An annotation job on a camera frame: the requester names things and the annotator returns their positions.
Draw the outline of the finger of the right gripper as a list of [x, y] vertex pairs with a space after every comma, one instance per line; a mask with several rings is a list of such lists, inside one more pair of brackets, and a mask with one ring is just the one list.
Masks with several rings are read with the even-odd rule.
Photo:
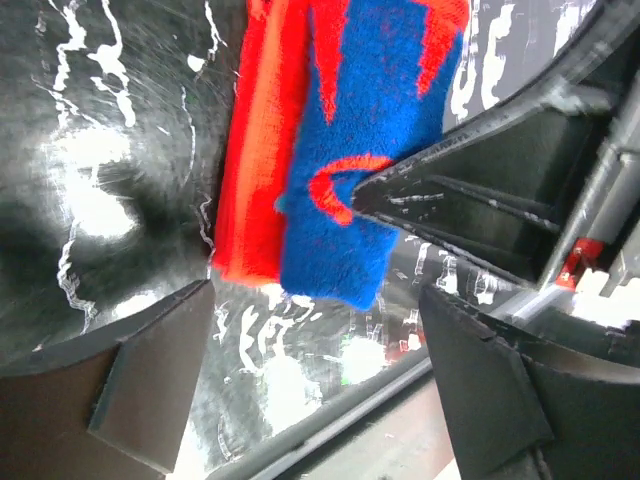
[[611, 84], [532, 84], [364, 181], [354, 207], [518, 284], [549, 284], [614, 111]]

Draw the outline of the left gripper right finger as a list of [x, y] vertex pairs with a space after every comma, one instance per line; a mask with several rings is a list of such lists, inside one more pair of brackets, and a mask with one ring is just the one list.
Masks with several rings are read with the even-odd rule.
[[433, 286], [419, 308], [462, 478], [638, 477], [637, 322], [521, 328]]

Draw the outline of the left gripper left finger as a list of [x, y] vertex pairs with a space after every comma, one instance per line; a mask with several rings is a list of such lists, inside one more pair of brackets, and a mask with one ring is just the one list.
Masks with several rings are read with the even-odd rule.
[[127, 318], [1, 368], [4, 479], [172, 473], [213, 324], [196, 281]]

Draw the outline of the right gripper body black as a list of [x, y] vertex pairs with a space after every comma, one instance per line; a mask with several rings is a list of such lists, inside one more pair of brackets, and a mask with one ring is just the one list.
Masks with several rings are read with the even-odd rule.
[[556, 65], [548, 107], [608, 119], [545, 270], [571, 315], [623, 329], [639, 318], [639, 4], [603, 1]]

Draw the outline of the red and blue towel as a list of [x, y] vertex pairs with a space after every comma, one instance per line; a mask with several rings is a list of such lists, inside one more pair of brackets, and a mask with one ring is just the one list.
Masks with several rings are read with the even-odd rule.
[[437, 143], [465, 1], [251, 1], [213, 265], [366, 310], [397, 234], [356, 185]]

